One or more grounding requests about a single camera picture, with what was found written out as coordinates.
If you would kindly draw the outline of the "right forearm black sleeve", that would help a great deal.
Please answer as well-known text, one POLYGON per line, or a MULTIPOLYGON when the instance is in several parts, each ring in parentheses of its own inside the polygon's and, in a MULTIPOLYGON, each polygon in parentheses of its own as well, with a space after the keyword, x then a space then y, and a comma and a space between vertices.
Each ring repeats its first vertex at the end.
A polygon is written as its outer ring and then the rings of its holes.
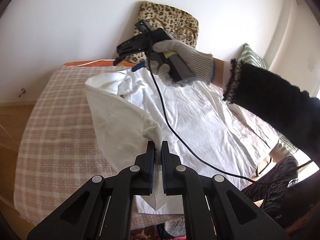
POLYGON ((318 98, 273 72, 235 59, 214 60, 213 73, 225 101, 257 115, 319 163, 318 98))

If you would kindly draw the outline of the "right hand grey glove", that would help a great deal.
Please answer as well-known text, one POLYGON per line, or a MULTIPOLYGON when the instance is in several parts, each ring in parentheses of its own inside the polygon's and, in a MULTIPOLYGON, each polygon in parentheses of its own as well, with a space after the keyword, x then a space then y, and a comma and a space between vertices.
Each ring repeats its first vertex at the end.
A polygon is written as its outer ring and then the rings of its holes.
POLYGON ((164 40, 152 47, 153 56, 145 66, 170 87, 184 87, 195 81, 210 84, 214 81, 216 63, 205 54, 177 40, 164 40))

